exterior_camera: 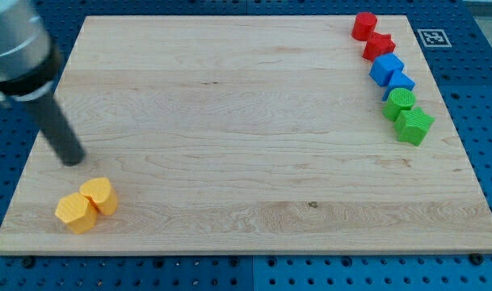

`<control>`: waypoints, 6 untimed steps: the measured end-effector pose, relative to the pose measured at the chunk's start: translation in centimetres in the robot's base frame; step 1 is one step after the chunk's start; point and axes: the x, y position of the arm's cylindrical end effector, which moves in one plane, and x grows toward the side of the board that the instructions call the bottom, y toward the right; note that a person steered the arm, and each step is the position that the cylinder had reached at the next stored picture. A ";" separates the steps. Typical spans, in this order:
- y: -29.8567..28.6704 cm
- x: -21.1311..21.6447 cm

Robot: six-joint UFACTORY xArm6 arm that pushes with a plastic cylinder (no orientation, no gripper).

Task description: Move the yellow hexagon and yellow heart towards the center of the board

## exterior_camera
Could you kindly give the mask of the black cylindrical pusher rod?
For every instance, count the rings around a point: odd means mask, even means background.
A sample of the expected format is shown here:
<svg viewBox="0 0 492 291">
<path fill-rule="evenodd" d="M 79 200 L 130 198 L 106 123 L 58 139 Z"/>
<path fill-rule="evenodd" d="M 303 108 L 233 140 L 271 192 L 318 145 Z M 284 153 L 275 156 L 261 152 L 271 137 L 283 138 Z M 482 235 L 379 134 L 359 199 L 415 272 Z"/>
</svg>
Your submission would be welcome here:
<svg viewBox="0 0 492 291">
<path fill-rule="evenodd" d="M 77 135 L 51 91 L 23 104 L 63 165 L 75 166 L 85 158 Z"/>
</svg>

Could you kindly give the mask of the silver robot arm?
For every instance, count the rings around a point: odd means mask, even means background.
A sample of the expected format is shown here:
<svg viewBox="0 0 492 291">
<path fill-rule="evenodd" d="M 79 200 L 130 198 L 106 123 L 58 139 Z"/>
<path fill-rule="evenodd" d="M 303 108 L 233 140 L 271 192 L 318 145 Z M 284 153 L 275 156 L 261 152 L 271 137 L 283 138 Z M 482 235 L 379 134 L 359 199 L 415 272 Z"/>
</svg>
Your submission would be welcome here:
<svg viewBox="0 0 492 291">
<path fill-rule="evenodd" d="M 62 55 L 32 2 L 0 1 L 0 105 L 25 106 L 66 166 L 82 162 L 85 151 L 54 98 Z"/>
</svg>

